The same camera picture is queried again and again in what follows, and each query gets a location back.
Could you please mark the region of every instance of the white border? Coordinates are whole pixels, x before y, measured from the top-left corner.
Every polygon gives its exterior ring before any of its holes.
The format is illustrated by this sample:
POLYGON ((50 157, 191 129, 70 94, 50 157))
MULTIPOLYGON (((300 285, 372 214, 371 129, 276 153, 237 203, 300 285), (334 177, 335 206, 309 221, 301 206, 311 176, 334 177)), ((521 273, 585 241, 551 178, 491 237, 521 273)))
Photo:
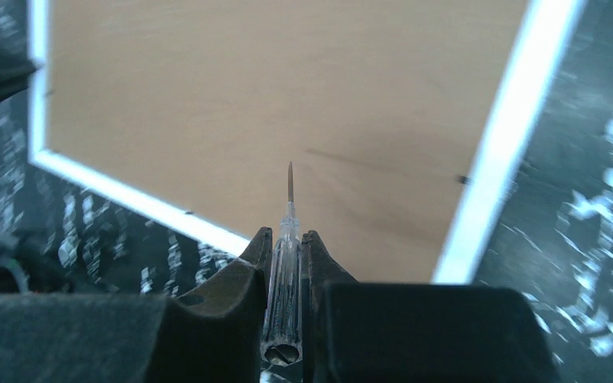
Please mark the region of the white border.
MULTIPOLYGON (((531 0, 497 92, 470 179, 455 214, 434 283, 473 280, 536 117, 585 0, 531 0)), ((30 57, 45 64, 49 0, 29 1, 30 57)), ((46 147, 48 69, 30 87, 30 163, 191 238, 240 255, 248 240, 144 194, 46 147)))
POLYGON ((432 283, 475 277, 585 3, 530 1, 432 283))

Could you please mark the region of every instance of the transparent tube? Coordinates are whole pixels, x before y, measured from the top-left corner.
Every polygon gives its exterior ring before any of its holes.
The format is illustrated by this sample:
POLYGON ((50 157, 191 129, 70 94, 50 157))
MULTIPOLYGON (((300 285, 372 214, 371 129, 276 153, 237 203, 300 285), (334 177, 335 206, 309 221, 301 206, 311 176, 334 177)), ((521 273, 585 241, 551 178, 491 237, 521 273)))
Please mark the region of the transparent tube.
POLYGON ((260 353, 272 365, 291 365, 302 360, 302 241, 295 205, 287 214, 271 257, 269 297, 264 314, 260 353))

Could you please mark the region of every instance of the tan surface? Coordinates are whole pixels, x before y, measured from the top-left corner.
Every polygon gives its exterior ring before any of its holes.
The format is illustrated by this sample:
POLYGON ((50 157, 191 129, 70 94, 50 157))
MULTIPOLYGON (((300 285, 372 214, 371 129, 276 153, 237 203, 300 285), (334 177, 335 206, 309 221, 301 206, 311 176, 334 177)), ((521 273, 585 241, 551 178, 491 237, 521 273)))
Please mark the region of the tan surface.
POLYGON ((247 237, 295 203, 428 281, 523 0, 53 2, 49 146, 247 237))

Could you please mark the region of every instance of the needle tip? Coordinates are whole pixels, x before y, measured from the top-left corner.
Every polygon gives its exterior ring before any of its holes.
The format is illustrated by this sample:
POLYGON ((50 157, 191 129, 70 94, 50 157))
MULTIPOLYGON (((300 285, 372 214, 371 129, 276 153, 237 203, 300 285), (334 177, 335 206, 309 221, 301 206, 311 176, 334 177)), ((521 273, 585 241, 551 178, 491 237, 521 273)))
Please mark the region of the needle tip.
POLYGON ((292 188, 292 161, 287 166, 287 200, 288 202, 295 201, 295 191, 292 188))

